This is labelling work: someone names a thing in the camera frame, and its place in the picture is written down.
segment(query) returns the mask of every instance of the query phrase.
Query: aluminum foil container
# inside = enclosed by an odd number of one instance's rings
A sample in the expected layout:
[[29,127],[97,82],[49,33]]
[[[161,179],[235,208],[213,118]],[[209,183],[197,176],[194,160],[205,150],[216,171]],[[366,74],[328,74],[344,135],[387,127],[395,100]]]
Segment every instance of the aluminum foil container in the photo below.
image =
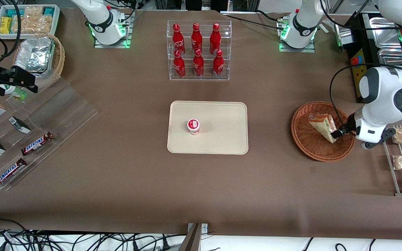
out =
[[30,73],[42,73],[50,66],[53,47],[50,38],[26,39],[21,43],[15,65]]

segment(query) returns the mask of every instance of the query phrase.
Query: red button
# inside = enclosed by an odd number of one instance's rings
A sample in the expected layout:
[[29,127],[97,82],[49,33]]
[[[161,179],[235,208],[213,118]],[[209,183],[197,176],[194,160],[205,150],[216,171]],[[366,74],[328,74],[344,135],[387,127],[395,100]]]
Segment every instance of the red button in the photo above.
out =
[[356,65],[356,64],[359,64],[359,58],[352,58],[351,65]]

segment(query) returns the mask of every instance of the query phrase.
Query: basket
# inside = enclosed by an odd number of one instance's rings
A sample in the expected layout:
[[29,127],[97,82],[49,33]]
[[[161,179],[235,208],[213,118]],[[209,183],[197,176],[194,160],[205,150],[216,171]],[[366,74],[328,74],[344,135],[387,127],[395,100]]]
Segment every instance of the basket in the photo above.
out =
[[[348,116],[339,108],[339,115],[344,123]],[[337,128],[341,126],[333,105],[322,101],[313,101],[299,107],[292,116],[291,133],[297,146],[308,156],[323,162],[333,162],[345,158],[355,146],[355,137],[351,134],[330,143],[311,124],[308,117],[314,114],[328,113],[333,117]]]
[[[56,38],[56,36],[50,35],[48,33],[42,33],[42,34],[35,34],[33,35],[32,38],[44,38],[44,37],[50,38],[55,42],[54,57],[52,59],[53,73],[48,78],[35,79],[35,85],[37,85],[39,88],[49,87],[51,86],[51,84],[55,83],[60,78],[60,75],[63,71],[64,57],[65,57],[63,45],[60,43],[59,39]],[[16,57],[18,56],[18,52],[20,51],[20,47],[21,45],[19,45],[18,48],[16,48],[15,57],[13,58],[13,64],[15,64]]]

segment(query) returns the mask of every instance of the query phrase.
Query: yellow snack package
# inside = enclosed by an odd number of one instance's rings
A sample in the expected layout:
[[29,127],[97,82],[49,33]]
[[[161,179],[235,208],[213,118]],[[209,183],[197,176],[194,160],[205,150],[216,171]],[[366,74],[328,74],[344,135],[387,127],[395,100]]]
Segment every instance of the yellow snack package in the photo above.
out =
[[11,26],[12,26],[12,18],[7,17],[7,16],[3,16],[1,18],[0,33],[1,34],[9,34]]

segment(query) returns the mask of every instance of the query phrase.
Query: snickers bar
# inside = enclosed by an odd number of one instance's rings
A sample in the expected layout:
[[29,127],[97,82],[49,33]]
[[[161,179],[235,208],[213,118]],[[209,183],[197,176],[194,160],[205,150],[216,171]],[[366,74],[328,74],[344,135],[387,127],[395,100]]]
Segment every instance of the snickers bar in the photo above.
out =
[[0,186],[3,182],[7,181],[7,178],[9,178],[10,175],[14,175],[18,170],[25,166],[27,166],[26,162],[21,158],[18,159],[18,161],[16,161],[16,163],[12,167],[10,167],[0,176]]
[[54,136],[51,134],[51,132],[48,132],[45,135],[41,136],[41,138],[35,140],[32,144],[26,146],[24,149],[21,149],[21,153],[23,154],[23,156],[26,156],[29,153],[37,150],[38,148],[40,148],[42,145],[44,145],[46,142],[48,142],[53,138]]

